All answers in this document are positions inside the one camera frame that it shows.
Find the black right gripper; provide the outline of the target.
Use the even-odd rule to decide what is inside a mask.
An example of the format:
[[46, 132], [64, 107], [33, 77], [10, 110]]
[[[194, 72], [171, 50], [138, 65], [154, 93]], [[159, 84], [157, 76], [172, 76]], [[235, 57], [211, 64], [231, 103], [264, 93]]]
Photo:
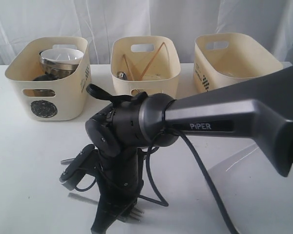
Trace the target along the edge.
[[92, 232], [106, 232], [119, 215], [139, 216], [136, 205], [144, 184], [144, 157], [144, 151], [134, 147], [123, 149], [115, 157], [97, 150], [95, 178], [100, 199]]

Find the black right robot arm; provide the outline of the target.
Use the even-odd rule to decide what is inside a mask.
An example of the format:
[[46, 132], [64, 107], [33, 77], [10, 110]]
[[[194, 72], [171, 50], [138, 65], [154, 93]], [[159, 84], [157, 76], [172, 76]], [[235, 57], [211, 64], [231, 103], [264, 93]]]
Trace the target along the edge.
[[237, 229], [188, 136], [251, 138], [281, 176], [288, 176], [293, 165], [293, 66], [183, 99], [146, 92], [113, 96], [94, 84], [86, 90], [110, 102], [85, 125], [97, 147], [96, 180], [101, 193], [91, 227], [94, 234], [104, 234], [140, 196], [141, 148], [166, 147], [181, 137], [233, 234]]

